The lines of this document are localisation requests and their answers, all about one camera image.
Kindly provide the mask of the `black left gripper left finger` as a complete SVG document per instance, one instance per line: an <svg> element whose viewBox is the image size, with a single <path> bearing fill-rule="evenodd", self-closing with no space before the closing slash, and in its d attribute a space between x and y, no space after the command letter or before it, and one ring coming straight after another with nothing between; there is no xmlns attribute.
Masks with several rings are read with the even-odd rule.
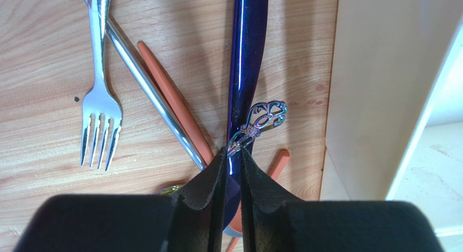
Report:
<svg viewBox="0 0 463 252"><path fill-rule="evenodd" d="M220 251L227 154L172 194L62 194L32 217L16 251Z"/></svg>

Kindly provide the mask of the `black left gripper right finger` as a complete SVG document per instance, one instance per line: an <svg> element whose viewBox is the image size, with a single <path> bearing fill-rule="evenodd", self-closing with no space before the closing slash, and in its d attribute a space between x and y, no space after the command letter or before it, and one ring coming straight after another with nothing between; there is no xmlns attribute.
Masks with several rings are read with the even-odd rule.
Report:
<svg viewBox="0 0 463 252"><path fill-rule="evenodd" d="M241 152L245 251L441 251L426 216L403 201L305 201Z"/></svg>

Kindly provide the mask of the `iridescent rainbow spoon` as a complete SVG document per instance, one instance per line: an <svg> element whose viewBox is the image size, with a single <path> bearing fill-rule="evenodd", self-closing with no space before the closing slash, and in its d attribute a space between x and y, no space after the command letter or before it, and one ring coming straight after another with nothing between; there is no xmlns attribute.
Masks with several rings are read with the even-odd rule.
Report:
<svg viewBox="0 0 463 252"><path fill-rule="evenodd" d="M272 100L254 104L247 114L245 123L229 140L227 157L234 156L254 142L263 132L282 125L286 120L287 106L284 101Z"/></svg>

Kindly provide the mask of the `orange spoon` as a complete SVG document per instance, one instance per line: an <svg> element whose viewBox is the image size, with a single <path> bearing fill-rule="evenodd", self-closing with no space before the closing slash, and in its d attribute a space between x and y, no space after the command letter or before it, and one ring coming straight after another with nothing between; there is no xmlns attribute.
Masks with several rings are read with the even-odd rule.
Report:
<svg viewBox="0 0 463 252"><path fill-rule="evenodd" d="M161 90L162 94L166 98L169 106L172 108L175 116L179 120L180 124L184 128L187 136L192 141L194 147L199 152L200 157L204 162L209 165L214 158L214 154L200 131L197 123L191 116L189 110L177 94L174 89L173 83L168 79L166 72L161 68L161 64L154 57L154 54L149 50L143 41L137 43L137 47L140 54L145 61L150 73L152 74L157 86ZM225 228L224 232L227 235L242 237L242 215L241 215L241 202L237 207L237 211L228 227Z"/></svg>

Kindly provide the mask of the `large silver spoon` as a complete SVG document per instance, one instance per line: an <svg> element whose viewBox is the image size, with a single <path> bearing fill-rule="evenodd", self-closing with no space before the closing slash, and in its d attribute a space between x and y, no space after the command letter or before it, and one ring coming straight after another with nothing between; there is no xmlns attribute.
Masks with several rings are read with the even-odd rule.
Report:
<svg viewBox="0 0 463 252"><path fill-rule="evenodd" d="M105 35L105 41L109 40L121 59L127 65L128 69L134 76L135 80L138 82L148 99L157 109L160 116L166 122L171 132L180 142L182 147L186 150L187 154L196 164L196 166L203 170L206 167L206 163L200 157L198 150L194 147L192 141L187 136L184 128L180 124L177 117L174 115L174 112L171 107L169 107L166 99L161 95L160 91L155 87L154 83L151 81L148 73L142 67L141 63L135 57L134 51L129 47L128 42L123 38L121 32L116 28L115 23L111 20L108 15L107 30ZM108 147L105 147L105 152L103 155L102 164L105 165L105 159L107 157ZM99 155L99 147L96 149L96 156L93 160L93 163L97 164L97 159ZM89 164L90 150L87 150L85 164Z"/></svg>

